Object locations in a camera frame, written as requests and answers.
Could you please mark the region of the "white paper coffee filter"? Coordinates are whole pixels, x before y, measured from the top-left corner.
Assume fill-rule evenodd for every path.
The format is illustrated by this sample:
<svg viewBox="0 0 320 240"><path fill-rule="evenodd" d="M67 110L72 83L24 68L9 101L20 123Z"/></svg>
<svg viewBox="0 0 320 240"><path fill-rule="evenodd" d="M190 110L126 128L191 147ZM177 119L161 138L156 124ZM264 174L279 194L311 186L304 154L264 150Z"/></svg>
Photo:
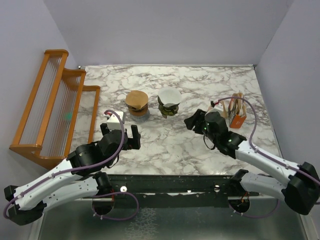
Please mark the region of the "white paper coffee filter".
<svg viewBox="0 0 320 240"><path fill-rule="evenodd" d="M179 105L182 101L182 95L175 87L164 87L158 91L158 97L164 107Z"/></svg>

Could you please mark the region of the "dark green glass dripper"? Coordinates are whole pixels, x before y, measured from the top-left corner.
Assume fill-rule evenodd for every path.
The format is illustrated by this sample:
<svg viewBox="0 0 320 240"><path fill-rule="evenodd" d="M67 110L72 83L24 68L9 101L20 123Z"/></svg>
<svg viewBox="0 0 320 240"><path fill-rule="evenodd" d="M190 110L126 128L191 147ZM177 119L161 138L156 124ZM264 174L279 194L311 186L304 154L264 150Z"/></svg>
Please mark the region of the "dark green glass dripper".
<svg viewBox="0 0 320 240"><path fill-rule="evenodd" d="M167 119L168 117L172 117L178 113L179 104L174 104L172 106L165 106L160 99L158 99L158 109L163 118Z"/></svg>

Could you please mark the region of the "brown wooden dripper collar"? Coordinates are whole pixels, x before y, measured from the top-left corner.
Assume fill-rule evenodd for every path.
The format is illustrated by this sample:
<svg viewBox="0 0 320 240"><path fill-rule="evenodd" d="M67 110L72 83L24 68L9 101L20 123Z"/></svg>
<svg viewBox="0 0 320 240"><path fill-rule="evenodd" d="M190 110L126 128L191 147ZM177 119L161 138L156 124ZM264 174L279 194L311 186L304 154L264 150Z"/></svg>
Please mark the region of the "brown wooden dripper collar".
<svg viewBox="0 0 320 240"><path fill-rule="evenodd" d="M141 116L146 115L149 109L148 109L148 106L146 105L141 109L133 109L133 108L129 107L128 110L132 116L141 117Z"/></svg>

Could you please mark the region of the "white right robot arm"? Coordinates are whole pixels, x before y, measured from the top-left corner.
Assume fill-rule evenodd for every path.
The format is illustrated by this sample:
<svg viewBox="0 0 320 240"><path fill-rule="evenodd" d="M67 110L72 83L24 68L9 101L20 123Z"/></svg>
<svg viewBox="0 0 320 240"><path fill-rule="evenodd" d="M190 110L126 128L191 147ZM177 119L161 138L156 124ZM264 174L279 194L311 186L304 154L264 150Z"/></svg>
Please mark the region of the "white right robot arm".
<svg viewBox="0 0 320 240"><path fill-rule="evenodd" d="M316 205L320 198L320 178L312 164L298 164L258 149L244 136L229 130L225 119L217 111L198 109L184 120L184 124L188 130L208 138L220 153L268 174L259 176L247 170L239 171L229 184L234 195L261 193L284 201L301 215L308 215Z"/></svg>

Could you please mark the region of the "orange coffee filter box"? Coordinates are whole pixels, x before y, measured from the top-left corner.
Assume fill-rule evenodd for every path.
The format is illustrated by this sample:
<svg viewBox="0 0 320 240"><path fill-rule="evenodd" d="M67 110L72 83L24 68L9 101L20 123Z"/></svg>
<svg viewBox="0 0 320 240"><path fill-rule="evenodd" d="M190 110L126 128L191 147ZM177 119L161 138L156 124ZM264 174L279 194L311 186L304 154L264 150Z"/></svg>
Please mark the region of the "orange coffee filter box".
<svg viewBox="0 0 320 240"><path fill-rule="evenodd" d="M223 117L228 119L230 128L240 129L247 118L247 107L242 92L234 93L232 95L236 98L231 98L230 102L226 104L224 101L221 102L223 108Z"/></svg>

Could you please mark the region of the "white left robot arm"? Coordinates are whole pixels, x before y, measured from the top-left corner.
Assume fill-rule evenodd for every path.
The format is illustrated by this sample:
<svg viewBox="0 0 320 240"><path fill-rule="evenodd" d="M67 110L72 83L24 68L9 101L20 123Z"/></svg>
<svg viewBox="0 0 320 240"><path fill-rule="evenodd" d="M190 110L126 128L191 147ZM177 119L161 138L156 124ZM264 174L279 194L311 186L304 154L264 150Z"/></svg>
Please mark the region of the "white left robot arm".
<svg viewBox="0 0 320 240"><path fill-rule="evenodd" d="M122 194L101 170L117 162L121 151L139 150L141 135L137 125L131 125L132 137L128 137L123 126L110 130L103 123L100 128L101 140L78 146L56 167L28 184L7 186L4 218L24 226L45 212L79 198L100 199Z"/></svg>

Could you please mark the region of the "orange wooden rack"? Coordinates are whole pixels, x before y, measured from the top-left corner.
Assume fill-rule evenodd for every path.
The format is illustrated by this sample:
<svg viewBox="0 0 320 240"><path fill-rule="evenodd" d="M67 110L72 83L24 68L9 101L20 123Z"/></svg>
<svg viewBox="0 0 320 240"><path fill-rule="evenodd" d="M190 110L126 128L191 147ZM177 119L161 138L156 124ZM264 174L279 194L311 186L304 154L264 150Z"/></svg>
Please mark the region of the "orange wooden rack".
<svg viewBox="0 0 320 240"><path fill-rule="evenodd" d="M87 142L92 142L101 88L85 85L86 71L65 67L65 49L47 49L32 90L21 115L10 150L51 170L75 144L75 127L81 100L93 94L90 122L84 127Z"/></svg>

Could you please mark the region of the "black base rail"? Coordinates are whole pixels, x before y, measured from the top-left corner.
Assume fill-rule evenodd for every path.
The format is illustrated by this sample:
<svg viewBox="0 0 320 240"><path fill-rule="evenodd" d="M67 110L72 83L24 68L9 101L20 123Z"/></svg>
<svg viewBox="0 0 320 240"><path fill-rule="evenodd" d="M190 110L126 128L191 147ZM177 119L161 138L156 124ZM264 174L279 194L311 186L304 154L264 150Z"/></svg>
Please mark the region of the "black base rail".
<svg viewBox="0 0 320 240"><path fill-rule="evenodd" d="M86 196L116 208L227 208L228 199L246 191L232 175L125 175L108 176L114 197Z"/></svg>

